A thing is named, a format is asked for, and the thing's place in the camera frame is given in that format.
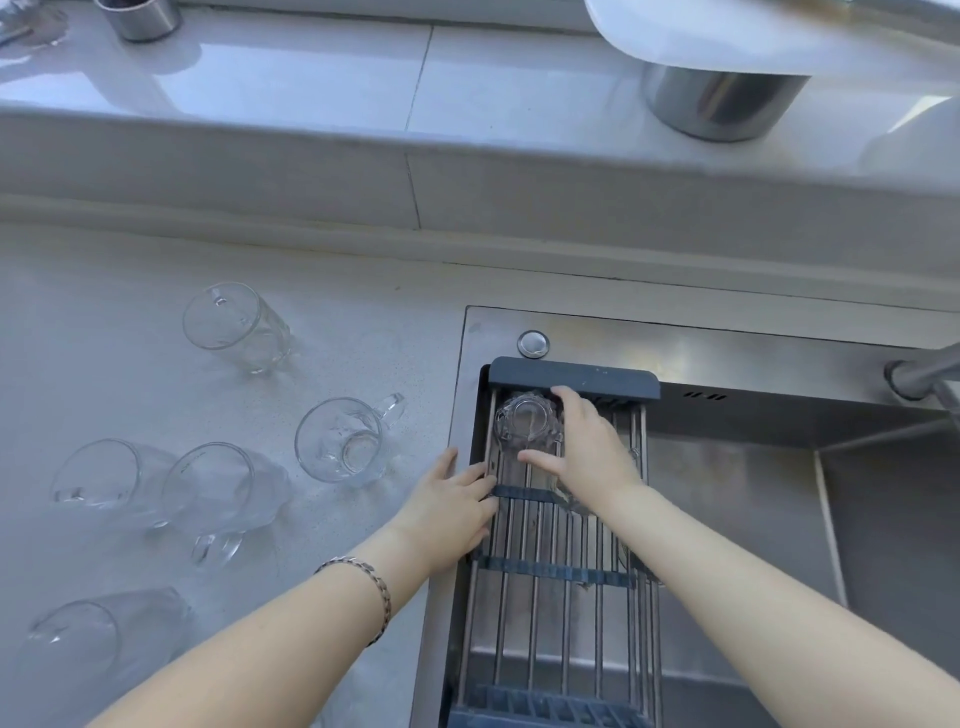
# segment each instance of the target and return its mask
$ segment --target bracelet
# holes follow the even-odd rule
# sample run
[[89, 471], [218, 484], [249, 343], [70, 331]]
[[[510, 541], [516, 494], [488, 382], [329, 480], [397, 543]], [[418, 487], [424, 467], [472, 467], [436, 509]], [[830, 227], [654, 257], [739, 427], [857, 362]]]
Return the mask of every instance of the bracelet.
[[367, 645], [367, 647], [369, 647], [383, 637], [383, 633], [387, 631], [387, 625], [390, 624], [390, 619], [394, 615], [394, 606], [390, 600], [390, 590], [387, 589], [387, 582], [376, 575], [376, 571], [373, 570], [370, 564], [352, 556], [337, 556], [335, 559], [324, 561], [320, 564], [320, 568], [314, 571], [314, 574], [320, 573], [326, 569], [326, 567], [330, 566], [330, 564], [349, 564], [352, 567], [356, 567], [369, 576], [373, 580], [373, 583], [376, 584], [376, 588], [380, 590], [380, 598], [383, 599], [383, 626], [380, 627], [380, 631], [376, 633], [376, 637]]

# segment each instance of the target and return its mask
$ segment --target upside-down glass mug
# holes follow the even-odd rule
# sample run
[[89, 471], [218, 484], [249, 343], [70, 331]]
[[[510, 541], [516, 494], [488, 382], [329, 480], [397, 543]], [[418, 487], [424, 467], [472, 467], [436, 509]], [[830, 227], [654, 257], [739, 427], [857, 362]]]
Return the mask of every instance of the upside-down glass mug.
[[[554, 403], [536, 392], [523, 392], [505, 401], [496, 410], [493, 432], [504, 449], [540, 449], [553, 452], [564, 439], [564, 431]], [[590, 515], [561, 480], [551, 477], [550, 489], [564, 506], [582, 516]]]
[[322, 401], [297, 427], [294, 450], [300, 465], [323, 483], [364, 485], [387, 469], [387, 431], [403, 416], [406, 400], [392, 394], [371, 407], [351, 397]]
[[183, 333], [249, 374], [269, 372], [290, 352], [290, 328], [244, 283], [217, 283], [195, 296], [183, 311]]
[[149, 445], [107, 438], [84, 445], [68, 457], [50, 488], [55, 503], [109, 512], [128, 528], [167, 523], [160, 490], [177, 456]]
[[562, 439], [557, 408], [536, 392], [515, 395], [501, 404], [493, 430], [511, 449], [552, 449]]
[[172, 588], [64, 604], [37, 619], [4, 699], [13, 725], [81, 726], [186, 647], [190, 608]]
[[167, 474], [160, 501], [170, 524], [194, 542], [192, 560], [229, 561], [247, 531], [269, 525], [293, 495], [284, 468], [230, 443], [193, 448]]

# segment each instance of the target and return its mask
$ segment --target sink button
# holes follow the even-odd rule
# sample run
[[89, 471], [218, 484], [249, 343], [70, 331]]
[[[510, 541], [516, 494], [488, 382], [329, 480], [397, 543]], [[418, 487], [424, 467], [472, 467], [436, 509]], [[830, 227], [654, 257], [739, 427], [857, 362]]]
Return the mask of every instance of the sink button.
[[524, 331], [516, 340], [516, 348], [528, 359], [542, 359], [550, 351], [550, 340], [540, 331]]

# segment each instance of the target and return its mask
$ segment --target forearm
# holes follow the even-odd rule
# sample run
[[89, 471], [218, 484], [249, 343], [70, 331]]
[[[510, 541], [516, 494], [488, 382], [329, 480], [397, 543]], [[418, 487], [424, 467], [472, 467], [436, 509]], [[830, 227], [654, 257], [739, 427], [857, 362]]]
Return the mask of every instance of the forearm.
[[[428, 569], [387, 526], [350, 555], [371, 564], [394, 612]], [[305, 726], [383, 623], [372, 580], [333, 565], [200, 644], [97, 718], [95, 728]]]
[[646, 486], [601, 519], [684, 604], [784, 728], [960, 723], [960, 684]]

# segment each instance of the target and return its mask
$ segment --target left hand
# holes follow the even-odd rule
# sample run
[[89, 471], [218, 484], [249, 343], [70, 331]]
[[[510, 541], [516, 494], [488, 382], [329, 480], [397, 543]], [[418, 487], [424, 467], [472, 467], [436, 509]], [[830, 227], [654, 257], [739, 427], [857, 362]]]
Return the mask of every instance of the left hand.
[[388, 524], [423, 557], [430, 573], [446, 570], [473, 550], [490, 531], [497, 499], [486, 497], [496, 478], [484, 477], [486, 463], [446, 477], [457, 457], [447, 448]]

